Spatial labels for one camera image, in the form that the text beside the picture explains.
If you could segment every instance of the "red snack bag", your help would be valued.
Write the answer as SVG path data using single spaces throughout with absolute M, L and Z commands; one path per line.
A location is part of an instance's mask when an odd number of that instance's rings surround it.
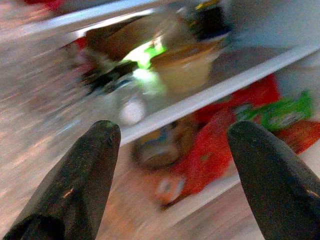
M 320 139 L 320 122 L 300 120 L 274 135 L 300 154 Z
M 27 4 L 44 4 L 50 10 L 57 10 L 65 0 L 24 0 Z
M 189 154 L 172 168 L 174 173 L 186 177 L 181 195 L 198 193 L 225 173 L 232 160 L 227 130 L 235 120 L 228 108 L 216 112 L 196 136 Z
M 223 108 L 233 108 L 243 104 L 260 107 L 280 100 L 277 81 L 274 74 L 256 81 L 248 87 L 242 88 L 228 96 L 228 100 L 213 103 L 195 112 L 200 123 L 208 123 L 213 114 Z

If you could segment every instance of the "green package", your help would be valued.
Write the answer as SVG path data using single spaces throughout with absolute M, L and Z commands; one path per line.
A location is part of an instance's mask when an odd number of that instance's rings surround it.
M 310 118 L 313 113 L 312 98 L 309 92 L 304 91 L 297 100 L 283 98 L 260 108 L 243 105 L 238 107 L 235 113 L 238 121 L 253 121 L 269 131 L 277 131 L 299 120 Z

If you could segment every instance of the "white shelf edge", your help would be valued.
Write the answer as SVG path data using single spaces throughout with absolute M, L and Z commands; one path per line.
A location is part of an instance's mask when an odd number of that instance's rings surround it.
M 121 146 L 172 123 L 320 49 L 320 43 L 299 45 L 195 95 L 147 116 L 138 124 L 121 128 Z
M 23 41 L 38 41 L 56 34 L 67 34 L 82 28 L 135 12 L 156 8 L 179 0 L 119 0 L 33 22 L 1 32 L 0 44 L 12 46 Z

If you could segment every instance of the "tan bowl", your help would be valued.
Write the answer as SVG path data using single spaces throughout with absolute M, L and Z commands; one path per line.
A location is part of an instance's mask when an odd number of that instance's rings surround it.
M 184 93 L 208 81 L 212 61 L 219 55 L 216 42 L 199 42 L 158 55 L 151 59 L 151 65 L 170 92 Z

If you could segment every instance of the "green light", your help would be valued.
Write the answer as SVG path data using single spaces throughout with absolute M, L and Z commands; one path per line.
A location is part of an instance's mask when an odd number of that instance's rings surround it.
M 162 54 L 166 51 L 165 47 L 161 43 L 155 45 L 152 42 L 147 42 L 135 49 L 133 49 L 129 54 L 123 59 L 123 61 L 134 61 L 138 63 L 139 68 L 148 69 L 151 66 L 150 59 Z

